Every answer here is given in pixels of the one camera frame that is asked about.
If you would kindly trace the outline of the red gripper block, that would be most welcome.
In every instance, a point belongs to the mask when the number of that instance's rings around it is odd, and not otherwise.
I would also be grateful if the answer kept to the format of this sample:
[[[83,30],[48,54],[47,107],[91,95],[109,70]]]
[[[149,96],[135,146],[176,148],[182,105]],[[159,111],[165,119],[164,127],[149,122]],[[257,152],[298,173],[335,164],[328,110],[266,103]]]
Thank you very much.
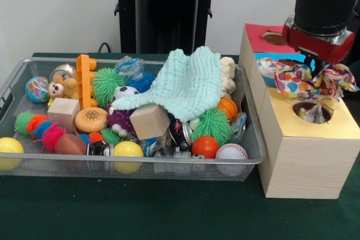
[[[287,25],[283,27],[282,37],[289,47],[305,55],[304,64],[310,68],[313,79],[323,70],[326,62],[338,64],[345,59],[355,40],[355,34],[348,30],[337,37],[319,38]]]

